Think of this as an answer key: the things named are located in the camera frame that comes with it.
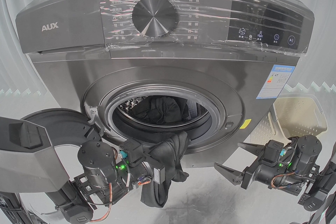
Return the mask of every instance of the play pause button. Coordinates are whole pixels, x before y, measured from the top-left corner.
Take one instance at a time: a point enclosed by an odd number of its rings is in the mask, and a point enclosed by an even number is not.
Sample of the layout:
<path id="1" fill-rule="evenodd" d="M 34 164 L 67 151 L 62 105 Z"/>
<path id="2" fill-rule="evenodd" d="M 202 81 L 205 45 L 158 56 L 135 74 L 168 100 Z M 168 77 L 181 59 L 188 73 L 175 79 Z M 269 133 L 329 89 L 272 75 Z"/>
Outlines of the play pause button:
<path id="1" fill-rule="evenodd" d="M 294 45 L 295 43 L 295 37 L 294 36 L 290 36 L 288 37 L 288 45 Z"/>

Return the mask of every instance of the qr code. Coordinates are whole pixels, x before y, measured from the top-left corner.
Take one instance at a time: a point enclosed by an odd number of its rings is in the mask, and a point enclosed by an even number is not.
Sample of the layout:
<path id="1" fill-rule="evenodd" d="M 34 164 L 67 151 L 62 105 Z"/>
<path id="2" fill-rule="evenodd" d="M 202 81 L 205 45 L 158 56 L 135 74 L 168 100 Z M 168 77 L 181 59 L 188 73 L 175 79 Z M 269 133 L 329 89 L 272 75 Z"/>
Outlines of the qr code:
<path id="1" fill-rule="evenodd" d="M 277 80 L 277 83 L 286 83 L 289 76 L 290 76 L 290 74 L 280 75 L 278 80 Z"/>

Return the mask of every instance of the aux logo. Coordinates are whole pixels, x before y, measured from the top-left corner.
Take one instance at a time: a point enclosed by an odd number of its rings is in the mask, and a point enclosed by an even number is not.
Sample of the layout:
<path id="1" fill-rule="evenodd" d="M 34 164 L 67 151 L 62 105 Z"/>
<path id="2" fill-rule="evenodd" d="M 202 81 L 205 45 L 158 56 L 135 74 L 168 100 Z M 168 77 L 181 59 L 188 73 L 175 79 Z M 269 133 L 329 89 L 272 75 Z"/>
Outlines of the aux logo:
<path id="1" fill-rule="evenodd" d="M 58 26 L 57 26 L 57 22 L 55 22 L 55 23 L 51 23 L 51 24 L 47 24 L 47 25 L 43 25 L 43 26 L 42 26 L 42 32 L 43 32 L 44 30 L 48 31 L 48 30 L 55 29 L 55 28 L 58 28 Z"/>

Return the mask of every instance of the control panel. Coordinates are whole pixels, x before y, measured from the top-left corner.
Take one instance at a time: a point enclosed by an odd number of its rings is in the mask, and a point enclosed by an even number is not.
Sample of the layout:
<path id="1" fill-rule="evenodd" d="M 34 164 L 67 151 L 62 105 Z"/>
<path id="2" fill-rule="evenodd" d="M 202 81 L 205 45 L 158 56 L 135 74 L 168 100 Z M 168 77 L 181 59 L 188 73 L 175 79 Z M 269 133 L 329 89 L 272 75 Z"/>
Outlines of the control panel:
<path id="1" fill-rule="evenodd" d="M 105 43 L 173 41 L 296 50 L 303 16 L 267 0 L 100 0 Z"/>

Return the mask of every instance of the touch control display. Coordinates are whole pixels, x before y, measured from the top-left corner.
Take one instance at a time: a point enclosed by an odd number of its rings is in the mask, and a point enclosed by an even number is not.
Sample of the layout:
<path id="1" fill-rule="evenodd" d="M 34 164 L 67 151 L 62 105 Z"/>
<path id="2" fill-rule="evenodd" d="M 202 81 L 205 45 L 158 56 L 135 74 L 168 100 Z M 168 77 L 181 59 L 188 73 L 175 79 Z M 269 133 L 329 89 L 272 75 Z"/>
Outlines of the touch control display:
<path id="1" fill-rule="evenodd" d="M 228 40 L 297 49 L 303 16 L 260 0 L 233 0 Z"/>

